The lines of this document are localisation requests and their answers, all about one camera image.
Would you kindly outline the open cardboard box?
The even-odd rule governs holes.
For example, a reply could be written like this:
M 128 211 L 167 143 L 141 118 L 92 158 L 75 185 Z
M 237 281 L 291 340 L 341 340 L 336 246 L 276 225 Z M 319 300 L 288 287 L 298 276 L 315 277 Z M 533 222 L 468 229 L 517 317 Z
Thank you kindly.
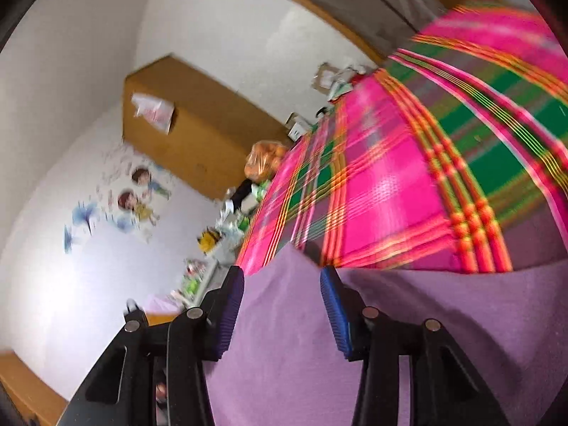
M 311 87 L 322 94 L 329 94 L 329 91 L 335 81 L 335 77 L 339 72 L 339 68 L 330 65 L 328 62 L 323 62 L 318 67 L 316 74 L 313 77 Z

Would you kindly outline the brown wooden wardrobe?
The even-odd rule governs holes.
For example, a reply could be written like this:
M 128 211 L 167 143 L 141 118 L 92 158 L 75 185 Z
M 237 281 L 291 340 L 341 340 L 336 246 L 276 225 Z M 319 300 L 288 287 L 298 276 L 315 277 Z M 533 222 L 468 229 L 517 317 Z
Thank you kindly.
M 168 133 L 136 115 L 132 95 L 174 106 Z M 245 180 L 258 141 L 291 146 L 286 127 L 242 95 L 178 58 L 165 56 L 129 74 L 123 84 L 122 137 L 190 187 L 213 200 Z

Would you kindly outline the white red plastic bag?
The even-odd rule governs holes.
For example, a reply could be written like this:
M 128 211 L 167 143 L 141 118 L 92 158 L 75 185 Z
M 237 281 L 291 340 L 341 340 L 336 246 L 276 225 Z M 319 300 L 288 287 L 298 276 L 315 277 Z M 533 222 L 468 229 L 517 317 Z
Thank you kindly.
M 135 108 L 135 117 L 144 118 L 150 125 L 163 134 L 169 134 L 175 111 L 174 105 L 165 99 L 135 92 L 131 103 Z

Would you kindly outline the bag of oranges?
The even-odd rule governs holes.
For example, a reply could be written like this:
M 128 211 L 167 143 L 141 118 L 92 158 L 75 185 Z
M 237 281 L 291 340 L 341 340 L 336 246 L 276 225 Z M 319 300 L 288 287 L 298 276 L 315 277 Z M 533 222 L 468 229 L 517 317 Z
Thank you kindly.
M 246 158 L 246 178 L 256 184 L 272 180 L 287 152 L 288 148 L 278 141 L 256 142 Z

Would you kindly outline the white bin with yellow bag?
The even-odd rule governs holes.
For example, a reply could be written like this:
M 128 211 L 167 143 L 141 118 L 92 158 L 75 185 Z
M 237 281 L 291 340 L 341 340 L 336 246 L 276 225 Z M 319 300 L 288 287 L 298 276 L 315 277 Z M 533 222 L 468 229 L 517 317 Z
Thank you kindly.
M 233 263 L 235 260 L 233 241 L 216 229 L 208 228 L 197 238 L 199 250 L 208 258 L 219 263 Z

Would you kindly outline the purple fleece garment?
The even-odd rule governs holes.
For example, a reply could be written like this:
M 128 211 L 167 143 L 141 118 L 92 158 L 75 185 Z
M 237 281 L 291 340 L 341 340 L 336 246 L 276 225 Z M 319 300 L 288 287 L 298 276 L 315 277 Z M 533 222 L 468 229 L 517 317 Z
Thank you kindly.
M 284 247 L 242 284 L 207 367 L 219 425 L 567 421 L 567 264 L 338 269 Z

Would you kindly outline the pink plaid bed sheet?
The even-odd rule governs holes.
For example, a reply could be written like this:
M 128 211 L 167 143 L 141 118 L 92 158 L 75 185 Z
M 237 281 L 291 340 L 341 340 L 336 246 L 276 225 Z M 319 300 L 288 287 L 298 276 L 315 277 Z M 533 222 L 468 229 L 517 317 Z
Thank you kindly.
M 286 154 L 238 258 L 504 273 L 567 256 L 567 57 L 538 12 L 467 2 Z

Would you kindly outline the cartoon couple wall sticker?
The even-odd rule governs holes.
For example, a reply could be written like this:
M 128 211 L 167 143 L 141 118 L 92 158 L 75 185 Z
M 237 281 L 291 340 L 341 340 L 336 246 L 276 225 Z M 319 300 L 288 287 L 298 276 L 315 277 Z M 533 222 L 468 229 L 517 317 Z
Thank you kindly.
M 169 201 L 171 191 L 154 179 L 147 166 L 136 167 L 131 174 L 131 180 L 139 191 L 122 190 L 116 200 L 119 209 L 132 214 L 139 223 L 148 222 L 155 226 L 160 216 L 150 204 L 155 197 Z

